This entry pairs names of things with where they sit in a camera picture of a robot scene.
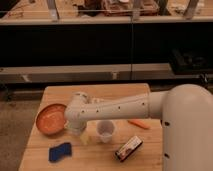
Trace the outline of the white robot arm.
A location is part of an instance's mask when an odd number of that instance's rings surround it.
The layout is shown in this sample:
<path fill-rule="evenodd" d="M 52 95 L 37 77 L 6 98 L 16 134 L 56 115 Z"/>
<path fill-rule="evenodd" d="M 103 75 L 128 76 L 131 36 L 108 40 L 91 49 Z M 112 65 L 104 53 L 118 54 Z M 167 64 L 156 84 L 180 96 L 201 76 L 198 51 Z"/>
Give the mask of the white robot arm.
<path fill-rule="evenodd" d="M 91 103 L 77 92 L 65 110 L 71 130 L 91 120 L 153 118 L 162 121 L 162 171 L 213 171 L 213 93 L 195 84 Z"/>

